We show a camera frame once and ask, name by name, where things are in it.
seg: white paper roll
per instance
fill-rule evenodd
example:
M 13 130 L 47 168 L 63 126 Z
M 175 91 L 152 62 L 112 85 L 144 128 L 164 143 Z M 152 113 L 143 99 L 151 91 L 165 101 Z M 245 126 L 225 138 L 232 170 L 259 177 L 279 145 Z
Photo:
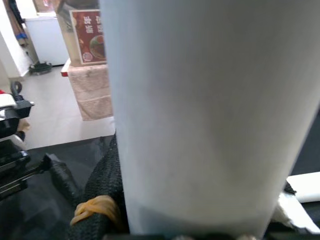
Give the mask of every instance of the white paper roll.
M 320 201 L 320 172 L 289 176 L 286 180 L 300 203 Z
M 101 0 L 130 231 L 261 237 L 320 100 L 320 1 Z

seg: white floor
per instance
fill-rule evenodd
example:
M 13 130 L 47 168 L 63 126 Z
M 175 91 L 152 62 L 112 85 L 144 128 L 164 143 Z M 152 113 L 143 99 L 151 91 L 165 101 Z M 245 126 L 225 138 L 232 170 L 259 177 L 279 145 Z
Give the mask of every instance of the white floor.
M 62 67 L 52 72 L 25 77 L 21 94 L 35 103 L 27 121 L 28 149 L 109 136 L 115 133 L 114 118 L 83 121 L 69 79 L 61 76 Z

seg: poster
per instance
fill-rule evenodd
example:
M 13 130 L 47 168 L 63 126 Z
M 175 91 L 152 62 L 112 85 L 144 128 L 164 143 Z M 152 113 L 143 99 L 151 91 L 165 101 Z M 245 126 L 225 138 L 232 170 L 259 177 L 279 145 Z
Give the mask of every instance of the poster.
M 106 62 L 100 10 L 71 10 L 73 31 L 82 64 Z

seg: wall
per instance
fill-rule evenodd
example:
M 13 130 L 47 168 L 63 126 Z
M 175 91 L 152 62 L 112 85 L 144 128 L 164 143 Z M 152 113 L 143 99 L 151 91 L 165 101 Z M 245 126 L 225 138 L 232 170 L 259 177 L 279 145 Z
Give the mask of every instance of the wall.
M 9 78 L 21 77 L 28 72 L 32 60 L 19 45 L 2 0 L 0 0 L 0 23 L 0 60 Z
M 20 15 L 23 19 L 37 16 L 37 10 L 33 0 L 16 0 L 16 5 L 18 6 Z
M 9 86 L 9 79 L 4 65 L 0 61 L 0 89 L 4 89 Z

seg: black mesh bag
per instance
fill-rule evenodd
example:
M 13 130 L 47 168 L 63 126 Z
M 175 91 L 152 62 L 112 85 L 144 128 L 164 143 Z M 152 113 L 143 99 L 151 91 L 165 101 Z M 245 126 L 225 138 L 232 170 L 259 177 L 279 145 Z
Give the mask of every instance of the black mesh bag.
M 122 185 L 116 135 L 113 136 L 107 154 L 98 162 L 86 183 L 81 202 L 100 195 L 109 195 L 117 203 L 121 220 L 128 229 L 124 190 Z M 104 234 L 116 233 L 107 216 L 94 213 L 69 228 L 70 240 L 101 240 Z

